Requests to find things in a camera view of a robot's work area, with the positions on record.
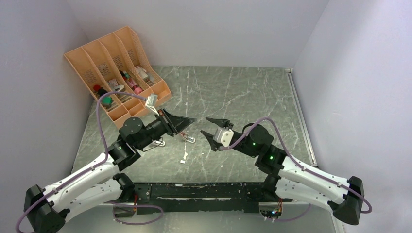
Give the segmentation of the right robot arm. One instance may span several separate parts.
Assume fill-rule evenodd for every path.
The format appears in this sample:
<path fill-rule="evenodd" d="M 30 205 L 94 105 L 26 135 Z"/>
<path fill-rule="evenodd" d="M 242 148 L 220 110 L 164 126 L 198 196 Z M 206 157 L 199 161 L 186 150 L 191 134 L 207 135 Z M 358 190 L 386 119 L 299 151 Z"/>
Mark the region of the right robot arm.
<path fill-rule="evenodd" d="M 270 118 L 249 123 L 242 132 L 233 130 L 228 119 L 206 120 L 217 125 L 214 134 L 201 132 L 213 151 L 235 150 L 256 159 L 255 166 L 267 174 L 262 188 L 266 200 L 303 201 L 331 212 L 343 223 L 359 224 L 366 203 L 362 179 L 335 176 L 306 164 L 290 154 L 282 139 L 280 148 L 273 145 L 274 137 L 261 125 Z"/>

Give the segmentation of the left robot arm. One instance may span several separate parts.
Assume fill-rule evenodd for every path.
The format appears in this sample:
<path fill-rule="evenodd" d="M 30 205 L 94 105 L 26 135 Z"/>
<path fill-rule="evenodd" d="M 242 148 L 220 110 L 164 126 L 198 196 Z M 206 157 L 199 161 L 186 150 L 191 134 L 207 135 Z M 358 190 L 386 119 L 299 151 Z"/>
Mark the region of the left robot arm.
<path fill-rule="evenodd" d="M 135 185 L 122 171 L 137 161 L 145 147 L 175 136 L 196 121 L 160 109 L 155 120 L 145 125 L 139 117 L 128 118 L 118 139 L 82 169 L 68 177 L 26 191 L 24 216 L 34 232 L 56 233 L 80 213 L 105 202 L 127 202 L 136 197 Z"/>

